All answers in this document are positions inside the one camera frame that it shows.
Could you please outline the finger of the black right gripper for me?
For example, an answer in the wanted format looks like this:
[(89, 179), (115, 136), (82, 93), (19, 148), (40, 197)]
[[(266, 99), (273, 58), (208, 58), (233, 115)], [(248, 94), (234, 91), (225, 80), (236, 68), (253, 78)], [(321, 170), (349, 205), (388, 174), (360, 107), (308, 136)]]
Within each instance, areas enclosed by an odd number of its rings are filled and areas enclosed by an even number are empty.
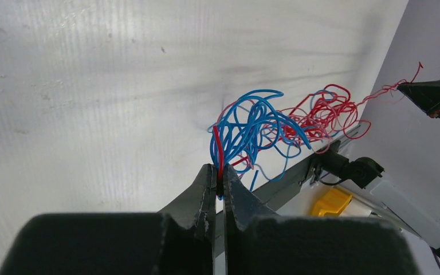
[(440, 80), (403, 83), (397, 90), (432, 119), (440, 118)]

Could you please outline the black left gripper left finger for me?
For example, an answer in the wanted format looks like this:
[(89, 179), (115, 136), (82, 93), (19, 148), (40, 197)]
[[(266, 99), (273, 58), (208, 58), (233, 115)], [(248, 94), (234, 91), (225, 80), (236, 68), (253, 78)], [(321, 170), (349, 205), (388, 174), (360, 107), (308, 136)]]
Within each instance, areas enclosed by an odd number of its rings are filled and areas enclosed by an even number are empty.
[(17, 234), (0, 274), (213, 274), (217, 171), (156, 213), (48, 213)]

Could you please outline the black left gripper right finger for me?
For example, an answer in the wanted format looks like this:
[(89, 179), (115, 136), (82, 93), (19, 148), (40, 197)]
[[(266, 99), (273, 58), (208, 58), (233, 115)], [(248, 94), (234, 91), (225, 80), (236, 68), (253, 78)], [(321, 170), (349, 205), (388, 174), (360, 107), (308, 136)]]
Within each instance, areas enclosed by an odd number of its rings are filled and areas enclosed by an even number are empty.
[(223, 169), (227, 274), (418, 274), (390, 222), (364, 217), (282, 216)]

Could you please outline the yellow connector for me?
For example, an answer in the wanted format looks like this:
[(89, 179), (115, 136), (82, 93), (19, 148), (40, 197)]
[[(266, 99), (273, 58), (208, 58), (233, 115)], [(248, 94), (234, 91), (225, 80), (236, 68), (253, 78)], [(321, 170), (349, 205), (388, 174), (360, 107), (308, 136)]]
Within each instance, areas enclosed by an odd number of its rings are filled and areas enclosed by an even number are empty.
[(351, 203), (353, 195), (338, 188), (332, 188), (318, 199), (311, 208), (313, 217), (338, 217)]

